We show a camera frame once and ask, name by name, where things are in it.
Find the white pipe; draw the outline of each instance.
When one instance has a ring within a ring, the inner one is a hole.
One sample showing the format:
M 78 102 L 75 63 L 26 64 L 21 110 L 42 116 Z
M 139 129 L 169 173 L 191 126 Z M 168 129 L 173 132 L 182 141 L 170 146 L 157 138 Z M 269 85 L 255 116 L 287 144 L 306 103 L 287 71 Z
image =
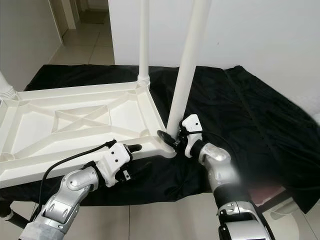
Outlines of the white pipe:
M 0 100 L 1 99 L 13 99 L 16 96 L 14 87 L 11 86 L 0 72 Z
M 150 85 L 149 77 L 149 0 L 140 1 L 140 47 L 139 75 L 137 83 L 145 87 Z
M 182 59 L 166 131 L 173 138 L 177 138 L 179 122 L 185 114 L 187 101 L 194 78 L 198 53 L 206 29 L 211 0 L 194 0 L 189 30 L 186 37 Z

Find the black tablecloth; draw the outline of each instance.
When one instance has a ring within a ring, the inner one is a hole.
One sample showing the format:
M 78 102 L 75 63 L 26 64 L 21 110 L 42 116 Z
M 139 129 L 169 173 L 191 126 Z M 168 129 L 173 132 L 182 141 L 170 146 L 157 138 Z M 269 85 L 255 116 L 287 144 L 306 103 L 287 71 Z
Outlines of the black tablecloth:
M 150 67 L 150 93 L 167 124 L 178 68 Z M 44 65 L 26 91 L 136 81 L 137 66 Z M 320 127 L 312 118 L 270 86 L 236 66 L 228 70 L 197 67 L 185 116 L 198 114 L 204 140 L 229 151 L 248 187 L 283 185 L 303 212 L 320 198 Z M 176 201 L 209 191 L 207 173 L 195 159 L 178 154 L 154 156 L 132 163 L 151 167 L 140 178 L 91 192 L 81 203 L 133 205 Z M 45 198 L 59 187 L 61 177 L 48 179 Z M 39 182 L 0 189 L 0 199 L 38 201 Z

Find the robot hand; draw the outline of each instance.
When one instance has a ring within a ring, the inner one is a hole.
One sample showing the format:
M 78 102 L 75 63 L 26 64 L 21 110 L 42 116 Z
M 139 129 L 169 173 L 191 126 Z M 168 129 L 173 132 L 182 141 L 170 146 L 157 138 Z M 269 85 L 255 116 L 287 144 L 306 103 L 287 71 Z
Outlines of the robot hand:
M 220 240 L 274 239 L 263 215 L 257 213 L 250 195 L 241 185 L 230 154 L 202 141 L 202 127 L 196 114 L 180 123 L 177 140 L 160 130 L 158 135 L 176 151 L 184 152 L 186 157 L 195 157 L 208 171 L 218 208 Z
M 47 201 L 35 220 L 26 225 L 20 240 L 62 240 L 89 192 L 132 178 L 126 166 L 133 158 L 132 152 L 141 150 L 142 146 L 115 140 L 109 143 L 110 148 L 100 161 L 91 161 L 63 177 L 58 192 Z

